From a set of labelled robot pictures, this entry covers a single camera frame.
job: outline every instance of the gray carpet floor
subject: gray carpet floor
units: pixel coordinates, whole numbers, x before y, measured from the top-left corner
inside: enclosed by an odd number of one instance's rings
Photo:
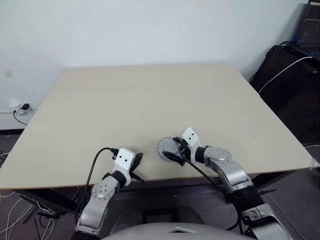
[[[9,152],[19,135],[0,135],[0,150]],[[320,160],[320,147],[309,147],[308,151],[317,160]],[[298,170],[293,174],[268,186],[266,189],[277,189],[270,193],[272,199],[282,208],[292,224],[298,229],[306,240],[320,239],[320,173],[316,169]],[[77,189],[68,188],[66,191],[73,195]],[[0,191],[1,195],[8,195],[11,191]],[[263,197],[270,203],[277,216],[292,234],[294,240],[301,238],[295,233],[283,214],[274,205],[268,196]],[[10,197],[2,197],[0,202],[0,232],[6,228],[8,214],[12,206],[20,199],[16,193]],[[28,203],[21,200],[12,210],[10,223],[14,222],[20,213],[26,208]],[[157,198],[144,198],[135,200],[118,200],[112,204],[112,211],[116,215],[117,211],[125,208],[171,208],[171,207],[191,207],[202,217],[207,225],[219,228],[228,228],[236,220],[237,215],[232,205],[225,204],[223,198],[218,193],[201,195],[166,196]],[[37,230],[35,221],[39,225],[37,215],[25,224],[18,222],[13,228],[11,240],[37,240]],[[43,225],[47,225],[48,220],[43,219]],[[70,239],[75,227],[74,217],[66,214],[54,223],[52,235],[49,240]],[[39,227],[40,236],[44,228]],[[0,240],[5,240],[5,232],[0,233]]]

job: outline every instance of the metal arm segment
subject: metal arm segment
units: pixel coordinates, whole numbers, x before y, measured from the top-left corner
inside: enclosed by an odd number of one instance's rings
[[[109,203],[120,188],[131,183],[130,169],[135,156],[136,154],[128,149],[119,150],[112,174],[93,186],[91,198],[74,229],[73,240],[100,239],[102,226],[107,219]]]
[[[202,147],[199,137],[190,127],[181,138],[187,143],[192,162],[203,163],[219,175],[227,200],[241,212],[243,223],[249,226],[245,232],[247,236],[258,240],[292,240],[245,170],[233,160],[228,150]]]

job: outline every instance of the table leg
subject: table leg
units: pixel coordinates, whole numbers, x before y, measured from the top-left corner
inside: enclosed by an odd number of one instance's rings
[[[261,173],[255,178],[253,178],[252,182],[257,190],[261,190],[294,172],[295,171],[280,171],[280,172]]]
[[[35,214],[35,212],[38,210],[38,206],[34,205],[32,211],[26,216],[26,218],[23,220],[22,224],[25,224],[29,221],[29,219]]]
[[[22,189],[15,190],[15,192],[40,201],[48,208],[54,210],[56,213],[68,212],[71,214],[75,214],[76,212],[77,203],[75,201],[72,201],[69,198],[59,194],[58,192],[55,192],[48,188]]]

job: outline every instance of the table top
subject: table top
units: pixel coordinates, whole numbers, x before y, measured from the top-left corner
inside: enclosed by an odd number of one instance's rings
[[[165,161],[164,137],[192,127],[203,145],[225,148],[247,173],[307,168],[311,155],[227,64],[66,68],[0,169],[0,189],[80,186],[103,147],[143,152],[145,180],[201,175]],[[114,166],[102,152],[90,183]],[[215,173],[202,164],[208,175]]]

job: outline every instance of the power cord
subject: power cord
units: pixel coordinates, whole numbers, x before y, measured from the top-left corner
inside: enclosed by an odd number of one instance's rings
[[[254,75],[252,75],[249,79],[249,83],[251,83],[255,76],[268,64],[270,61],[278,54],[280,53],[285,47],[294,44],[293,41],[284,41],[280,43],[279,45],[273,46],[265,55],[265,59],[262,62],[261,66],[258,68],[258,70],[255,72]]]
[[[24,123],[24,122],[22,122],[22,121],[20,121],[19,119],[16,118],[15,114],[16,114],[17,112],[19,112],[19,110],[18,110],[18,111],[16,111],[16,110],[13,111],[13,117],[14,117],[14,119],[17,120],[19,123],[24,124],[24,125],[27,126],[28,124],[26,124],[26,123]]]
[[[2,164],[5,162],[5,160],[7,159],[7,156],[10,152],[4,152],[2,150],[0,150],[0,168],[2,166]]]
[[[95,167],[95,164],[96,164],[96,161],[97,161],[97,158],[98,156],[100,155],[100,153],[104,150],[110,150],[114,155],[117,155],[118,154],[118,149],[116,148],[110,148],[110,147],[104,147],[102,149],[100,149],[97,154],[95,155],[94,159],[93,159],[93,162],[92,162],[92,166],[91,166],[91,169],[90,169],[90,172],[89,172],[89,176],[86,180],[86,184],[85,184],[85,188],[84,188],[84,192],[83,192],[83,197],[82,197],[82,200],[78,203],[78,206],[76,208],[76,211],[75,211],[75,221],[77,222],[77,218],[78,218],[78,212],[80,210],[80,212],[83,211],[84,209],[84,204],[85,204],[85,200],[86,200],[86,196],[87,196],[87,190],[88,190],[88,186],[89,186],[89,182],[90,182],[90,179],[91,179],[91,175],[92,175],[92,172],[94,170],[94,167]]]
[[[212,183],[216,188],[219,189],[219,191],[225,196],[225,192],[224,190],[218,185],[216,184],[207,174],[205,174],[200,168],[198,168],[196,165],[194,165],[189,159],[187,159],[185,157],[185,155],[183,154],[184,149],[180,149],[179,148],[179,154],[180,156],[183,158],[184,161],[186,161],[191,167],[193,167],[195,170],[197,170],[199,173],[201,173],[210,183]],[[244,231],[242,228],[242,220],[241,220],[241,213],[238,210],[237,206],[235,204],[232,204],[236,210],[236,214],[237,214],[237,221],[234,225],[232,225],[231,227],[227,228],[226,230],[230,231],[232,229],[235,229],[237,226],[239,226],[239,231],[241,233],[241,235],[244,235]]]
[[[9,194],[9,195],[1,195],[1,192],[0,192],[0,203],[1,203],[1,198],[8,198],[10,196],[12,196],[13,194],[15,194],[16,192],[14,191],[13,193]]]
[[[47,207],[47,206],[45,206],[43,204],[41,204],[43,206],[43,207],[41,207],[40,203],[38,201],[36,201],[36,204],[38,205],[38,207],[41,210],[41,212],[44,211],[44,212],[49,213],[50,215],[53,215],[55,213],[53,210],[51,210],[49,207]],[[49,229],[51,224],[52,224],[51,230],[50,230],[49,234],[46,236],[47,231],[48,231],[48,229]],[[47,240],[51,236],[51,234],[52,234],[52,232],[54,230],[54,227],[55,227],[55,219],[52,217],[52,218],[49,219],[48,224],[44,227],[45,230],[44,230],[44,233],[43,233],[42,238],[40,240]]]
[[[260,90],[258,91],[258,94],[261,93],[261,91],[269,84],[271,83],[276,77],[278,77],[280,74],[282,74],[285,70],[287,70],[288,68],[292,67],[293,65],[295,65],[296,63],[304,60],[304,59],[312,59],[313,57],[312,56],[305,56],[305,57],[302,57],[300,59],[298,59],[297,61],[291,63],[289,66],[287,66],[286,68],[284,68],[282,71],[280,71],[277,75],[275,75],[273,78],[271,78],[271,80],[267,81],[265,85],[263,85],[262,88],[260,88]]]
[[[320,147],[320,144],[312,144],[312,145],[305,146],[304,148],[307,149],[311,147]]]
[[[11,212],[12,210],[15,208],[15,206],[22,200],[22,198],[20,198],[13,206],[12,208],[10,209],[9,211],[9,214],[8,214],[8,218],[7,218],[7,223],[6,223],[6,228],[1,230],[0,231],[0,234],[5,232],[5,239],[6,240],[9,240],[10,238],[10,234],[12,232],[12,229],[13,227],[16,225],[17,222],[19,222],[28,212],[29,210],[32,208],[32,204],[29,204],[24,210],[23,212],[20,214],[20,216],[14,221],[14,223],[12,223],[10,226],[9,226],[9,220],[10,220],[10,215],[11,215]]]

